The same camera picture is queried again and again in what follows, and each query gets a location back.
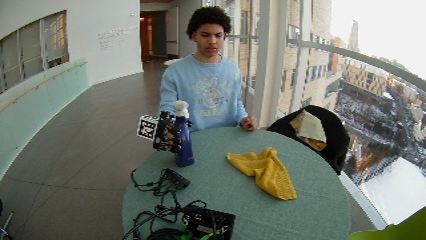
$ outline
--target chair back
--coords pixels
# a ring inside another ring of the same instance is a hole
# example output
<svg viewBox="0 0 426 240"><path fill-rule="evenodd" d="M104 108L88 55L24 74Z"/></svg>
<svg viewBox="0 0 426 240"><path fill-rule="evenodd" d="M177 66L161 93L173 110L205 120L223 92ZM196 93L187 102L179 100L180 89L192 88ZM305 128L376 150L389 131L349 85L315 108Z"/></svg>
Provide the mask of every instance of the chair back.
<svg viewBox="0 0 426 240"><path fill-rule="evenodd" d="M296 131L291 125L292 120L300 113L303 113L304 110L315 115L321 121L327 136L327 147L319 152L319 154L340 175L344 169L351 139L341 119L331 110L316 105L309 105L280 118L267 130L293 138L309 147L309 145L297 137Z"/></svg>

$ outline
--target curly hair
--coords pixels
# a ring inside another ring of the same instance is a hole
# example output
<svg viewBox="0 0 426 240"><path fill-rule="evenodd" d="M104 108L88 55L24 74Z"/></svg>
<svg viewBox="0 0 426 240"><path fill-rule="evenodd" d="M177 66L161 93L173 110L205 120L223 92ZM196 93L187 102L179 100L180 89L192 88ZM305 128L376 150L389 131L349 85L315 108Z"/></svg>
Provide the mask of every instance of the curly hair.
<svg viewBox="0 0 426 240"><path fill-rule="evenodd" d="M187 28L187 34L189 39L192 38L192 34L197 32L199 28L204 24L219 24L223 26L224 32L227 34L231 33L231 17L217 6L199 8L192 14Z"/></svg>

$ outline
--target sky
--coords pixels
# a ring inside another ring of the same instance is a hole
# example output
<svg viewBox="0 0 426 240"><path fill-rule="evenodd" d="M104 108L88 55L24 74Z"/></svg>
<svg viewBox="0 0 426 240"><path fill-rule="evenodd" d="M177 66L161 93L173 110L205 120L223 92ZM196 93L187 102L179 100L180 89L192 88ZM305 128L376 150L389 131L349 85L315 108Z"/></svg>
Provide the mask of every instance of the sky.
<svg viewBox="0 0 426 240"><path fill-rule="evenodd" d="M348 44L357 20L360 52L397 59L426 79L425 9L421 0L332 0L332 35Z"/></svg>

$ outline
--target round table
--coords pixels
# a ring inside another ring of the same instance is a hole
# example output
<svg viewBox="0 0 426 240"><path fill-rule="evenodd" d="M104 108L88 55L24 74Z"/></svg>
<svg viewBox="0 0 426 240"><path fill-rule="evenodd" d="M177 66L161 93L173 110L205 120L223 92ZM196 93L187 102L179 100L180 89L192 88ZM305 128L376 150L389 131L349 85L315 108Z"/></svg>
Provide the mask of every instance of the round table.
<svg viewBox="0 0 426 240"><path fill-rule="evenodd" d="M216 128L192 133L196 163L179 168L173 153L153 152L135 172L139 184L160 179L169 168L191 184L177 191L184 206L203 200L208 208L236 215L232 239L347 239L351 229L351 206L347 190L327 161L293 139L265 130L247 132L243 128ZM267 147L279 153L296 189L297 199L281 200L269 195L228 161L227 153L256 154ZM142 192L131 181L123 202L124 232L143 211L153 211L161 197ZM155 228L181 228L156 220Z"/></svg>

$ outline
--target yellow towel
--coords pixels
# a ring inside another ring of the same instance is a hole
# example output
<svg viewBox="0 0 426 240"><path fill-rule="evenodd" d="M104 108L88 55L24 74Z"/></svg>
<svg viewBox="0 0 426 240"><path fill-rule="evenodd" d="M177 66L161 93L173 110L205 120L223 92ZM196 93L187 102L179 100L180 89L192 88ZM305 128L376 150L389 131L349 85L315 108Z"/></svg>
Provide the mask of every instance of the yellow towel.
<svg viewBox="0 0 426 240"><path fill-rule="evenodd" d="M296 199L291 175L272 147L257 155L228 153L231 164L249 177L256 176L256 184L275 197L283 200Z"/></svg>

